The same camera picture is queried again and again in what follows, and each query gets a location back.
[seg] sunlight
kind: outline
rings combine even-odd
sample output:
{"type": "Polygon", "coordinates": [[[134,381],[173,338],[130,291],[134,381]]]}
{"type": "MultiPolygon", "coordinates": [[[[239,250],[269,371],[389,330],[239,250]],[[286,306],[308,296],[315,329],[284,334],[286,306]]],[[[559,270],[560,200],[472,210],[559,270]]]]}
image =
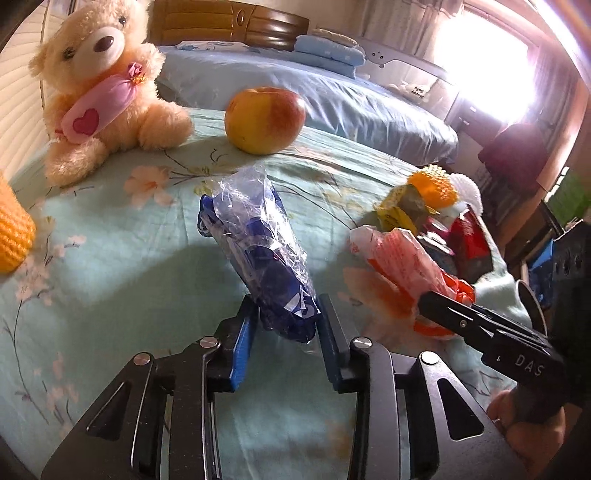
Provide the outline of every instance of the sunlight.
{"type": "Polygon", "coordinates": [[[507,123],[520,120],[534,100],[528,46],[501,27],[470,12],[441,32],[440,64],[462,94],[507,123]]]}

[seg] red-yellow apple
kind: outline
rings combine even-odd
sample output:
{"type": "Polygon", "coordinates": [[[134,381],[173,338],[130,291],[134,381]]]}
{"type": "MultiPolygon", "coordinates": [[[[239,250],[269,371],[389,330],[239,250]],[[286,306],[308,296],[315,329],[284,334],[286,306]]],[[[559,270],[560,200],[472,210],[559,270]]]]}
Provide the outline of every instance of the red-yellow apple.
{"type": "Polygon", "coordinates": [[[306,104],[290,90],[259,87],[235,95],[226,109],[228,140],[252,155],[270,155],[289,146],[306,121],[306,104]]]}

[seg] teddy bear nose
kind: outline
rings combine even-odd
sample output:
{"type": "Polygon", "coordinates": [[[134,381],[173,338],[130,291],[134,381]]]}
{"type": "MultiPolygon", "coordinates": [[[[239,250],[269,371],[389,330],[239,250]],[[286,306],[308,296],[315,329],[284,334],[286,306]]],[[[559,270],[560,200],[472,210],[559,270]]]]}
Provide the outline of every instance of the teddy bear nose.
{"type": "Polygon", "coordinates": [[[114,41],[115,39],[113,37],[107,35],[106,37],[101,38],[98,42],[95,43],[93,50],[95,52],[107,51],[111,48],[111,45],[114,41]]]}

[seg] teddy bear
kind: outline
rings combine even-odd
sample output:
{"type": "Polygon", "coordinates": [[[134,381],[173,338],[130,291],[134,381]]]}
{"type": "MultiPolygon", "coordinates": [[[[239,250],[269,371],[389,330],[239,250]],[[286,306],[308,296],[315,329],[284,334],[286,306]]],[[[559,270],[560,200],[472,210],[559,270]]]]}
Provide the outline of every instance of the teddy bear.
{"type": "Polygon", "coordinates": [[[149,3],[91,0],[30,61],[31,74],[57,91],[44,109],[51,184],[83,179],[110,153],[177,147],[193,132],[188,113],[158,97],[164,55],[142,43],[149,3]]]}

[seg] orange knitted object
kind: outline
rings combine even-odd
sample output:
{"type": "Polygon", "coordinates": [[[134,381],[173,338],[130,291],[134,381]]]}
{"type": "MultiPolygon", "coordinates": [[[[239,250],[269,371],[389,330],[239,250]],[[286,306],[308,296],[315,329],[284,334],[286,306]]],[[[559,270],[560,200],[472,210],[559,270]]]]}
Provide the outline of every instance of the orange knitted object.
{"type": "Polygon", "coordinates": [[[17,268],[29,253],[36,227],[0,174],[0,272],[17,268]]]}
{"type": "Polygon", "coordinates": [[[457,202],[457,192],[450,176],[437,165],[428,165],[413,173],[407,183],[417,188],[425,204],[432,209],[451,207],[457,202]]]}

